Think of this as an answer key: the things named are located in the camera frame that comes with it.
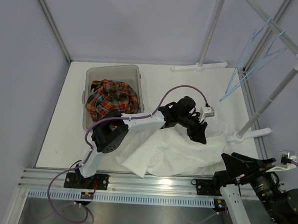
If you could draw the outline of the red plaid shirt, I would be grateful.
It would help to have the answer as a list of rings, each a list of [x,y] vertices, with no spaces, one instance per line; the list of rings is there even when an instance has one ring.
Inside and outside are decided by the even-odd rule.
[[[92,121],[102,119],[110,110],[135,114],[140,111],[136,92],[125,82],[112,80],[96,80],[90,85],[90,96],[85,108]]]

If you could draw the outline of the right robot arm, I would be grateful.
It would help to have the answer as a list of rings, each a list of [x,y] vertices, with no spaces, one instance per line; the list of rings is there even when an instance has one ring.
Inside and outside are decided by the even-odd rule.
[[[275,158],[255,159],[239,153],[222,153],[225,170],[213,175],[212,190],[220,194],[233,224],[251,224],[240,196],[240,186],[249,184],[273,224],[298,224],[298,188],[282,192],[277,169],[298,167],[296,161],[283,156],[274,166]]]

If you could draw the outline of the light blue wire hanger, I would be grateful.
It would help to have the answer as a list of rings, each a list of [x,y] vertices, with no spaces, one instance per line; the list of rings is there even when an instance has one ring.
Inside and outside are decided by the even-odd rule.
[[[234,81],[234,78],[236,76],[236,74],[238,73],[238,70],[243,67],[244,63],[245,63],[245,60],[246,58],[250,55],[251,51],[252,51],[252,47],[254,45],[254,42],[256,41],[256,39],[258,38],[258,35],[262,32],[262,30],[268,25],[268,23],[272,20],[272,17],[269,17],[269,19],[266,21],[266,23],[264,24],[264,26],[262,28],[256,28],[253,33],[251,34],[247,44],[245,45],[238,61],[237,61],[237,64],[236,64],[236,67],[233,71],[233,74],[232,76],[230,77],[230,81],[226,87],[226,90],[225,90],[225,95],[228,95],[231,93],[231,90],[233,90],[235,87],[231,88],[231,86],[233,85],[233,81]]]

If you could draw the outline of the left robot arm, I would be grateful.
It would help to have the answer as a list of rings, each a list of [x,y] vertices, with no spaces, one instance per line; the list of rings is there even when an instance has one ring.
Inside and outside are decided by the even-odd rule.
[[[128,133],[171,128],[179,124],[186,128],[191,140],[206,144],[205,119],[214,116],[215,110],[206,105],[197,111],[195,106],[195,101],[185,96],[178,102],[158,107],[152,113],[124,114],[117,109],[110,110],[87,130],[85,142],[90,150],[84,160],[67,173],[64,187],[95,189],[106,178],[96,174],[101,158],[116,150]]]

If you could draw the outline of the white shirt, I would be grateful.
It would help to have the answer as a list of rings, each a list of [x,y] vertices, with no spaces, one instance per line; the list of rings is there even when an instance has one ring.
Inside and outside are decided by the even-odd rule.
[[[192,141],[179,125],[147,129],[136,132],[115,160],[139,177],[211,174],[223,166],[221,154],[228,151],[229,126],[217,115],[206,121],[206,144]]]

